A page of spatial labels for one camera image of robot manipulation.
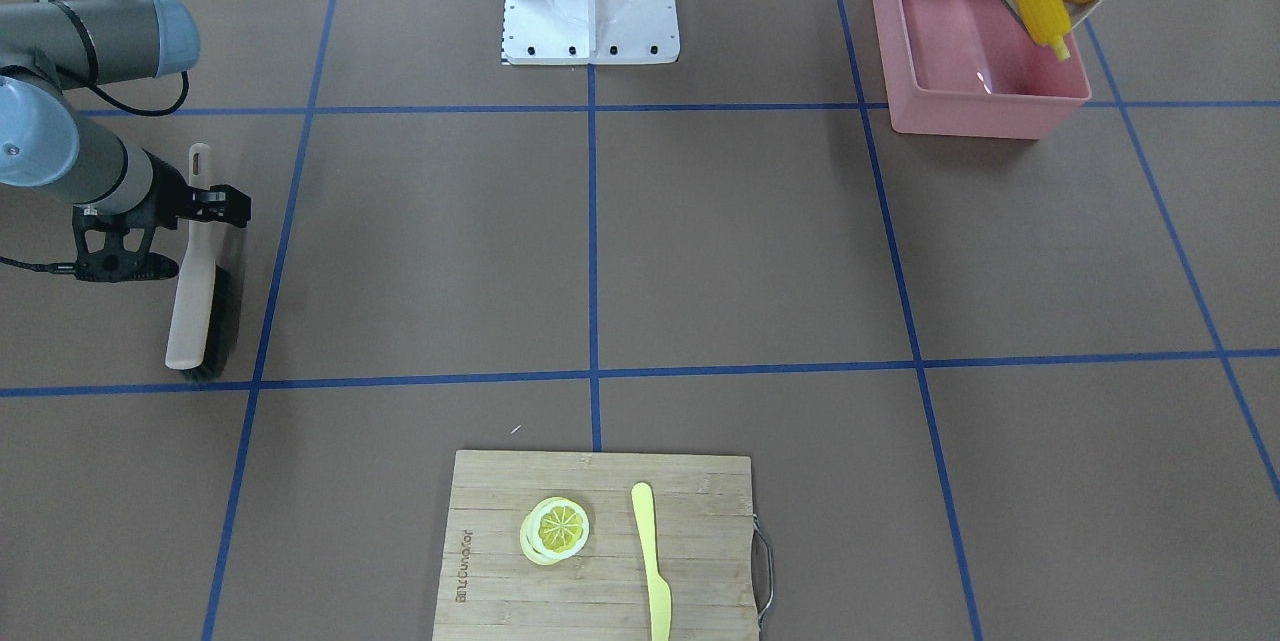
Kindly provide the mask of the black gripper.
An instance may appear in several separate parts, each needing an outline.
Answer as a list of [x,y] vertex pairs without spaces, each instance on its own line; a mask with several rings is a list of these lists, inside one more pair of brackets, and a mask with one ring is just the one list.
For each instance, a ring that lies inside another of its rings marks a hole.
[[159,177],[141,203],[127,212],[72,212],[76,258],[72,275],[79,281],[163,281],[178,276],[179,264],[154,252],[160,228],[174,230],[178,220],[224,223],[246,228],[252,200],[233,186],[188,186],[179,177]]

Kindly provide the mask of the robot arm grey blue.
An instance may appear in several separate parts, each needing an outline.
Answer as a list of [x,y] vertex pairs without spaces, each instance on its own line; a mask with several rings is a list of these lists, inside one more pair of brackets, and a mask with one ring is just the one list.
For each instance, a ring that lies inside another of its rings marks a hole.
[[180,0],[27,0],[3,6],[3,184],[44,191],[72,212],[76,258],[26,264],[32,273],[118,284],[215,280],[211,257],[152,249],[180,221],[250,223],[251,200],[232,186],[198,187],[141,145],[79,113],[68,90],[106,100],[106,84],[188,75],[201,52]]

